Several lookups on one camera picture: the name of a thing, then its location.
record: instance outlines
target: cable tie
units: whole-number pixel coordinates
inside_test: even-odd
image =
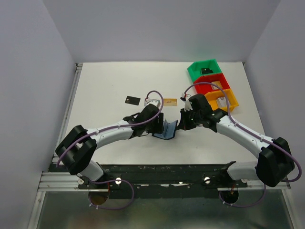
[[[237,126],[239,124],[239,122],[237,120],[234,120],[235,123],[234,123],[234,126]]]

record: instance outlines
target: white table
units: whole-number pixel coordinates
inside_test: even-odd
[[[103,127],[140,112],[150,90],[164,98],[177,98],[177,107],[165,107],[164,117],[180,120],[184,103],[179,99],[192,84],[187,72],[191,62],[103,62],[84,63],[77,85],[68,133],[74,126]],[[251,89],[241,62],[219,63],[239,107],[234,118],[257,132],[264,133]],[[140,105],[125,104],[126,96],[141,98]],[[223,135],[203,127],[177,131],[165,141],[152,136],[136,137],[98,149],[93,158],[100,164],[223,164],[251,161],[255,157]]]

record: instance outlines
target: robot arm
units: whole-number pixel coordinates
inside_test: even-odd
[[[150,122],[138,125],[157,115],[160,111],[159,107],[159,100],[148,100],[140,113],[127,116],[113,125],[95,129],[85,129],[78,125],[67,134],[55,152],[59,157],[62,157],[62,154],[65,153],[62,162],[71,175],[80,173],[92,181],[97,181],[103,176],[104,172],[99,164],[91,160],[94,151],[112,142],[141,136],[143,132],[162,133],[163,113],[159,113]],[[81,137],[85,138],[67,151]]]
[[[258,159],[254,162],[230,163],[226,172],[232,180],[259,179],[266,185],[275,187],[295,168],[290,157],[284,155],[278,148],[266,143],[272,142],[291,154],[286,140],[283,138],[274,140],[238,123],[235,119],[233,122],[224,110],[213,111],[202,94],[187,96],[185,108],[181,109],[180,113],[181,121],[177,129],[190,130],[203,125],[214,132],[231,138],[248,149]],[[260,139],[253,137],[250,132],[259,136]]]

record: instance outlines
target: white wall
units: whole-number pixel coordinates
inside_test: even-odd
[[[77,62],[245,61],[279,0],[43,0]]]
[[[0,227],[27,227],[75,71],[41,0],[0,7]]]
[[[282,0],[245,64],[265,132],[282,136],[305,168],[305,1]],[[289,178],[294,178],[297,168]],[[305,175],[292,183],[305,225]]]

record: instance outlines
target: cable connector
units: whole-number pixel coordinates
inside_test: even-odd
[[[239,124],[239,122],[236,121],[236,120],[234,120],[234,121],[235,121],[234,126],[237,127],[237,125]]]
[[[189,101],[189,98],[191,97],[191,95],[187,94],[185,97],[185,104],[184,104],[184,110],[185,111],[190,111],[192,110],[192,105],[191,102]]]
[[[180,99],[181,99],[183,102],[185,102],[185,101],[186,101],[185,98],[186,98],[186,93],[182,93]]]
[[[150,98],[146,98],[146,99],[144,100],[144,106],[146,106],[151,100],[152,100],[152,99],[150,99]]]

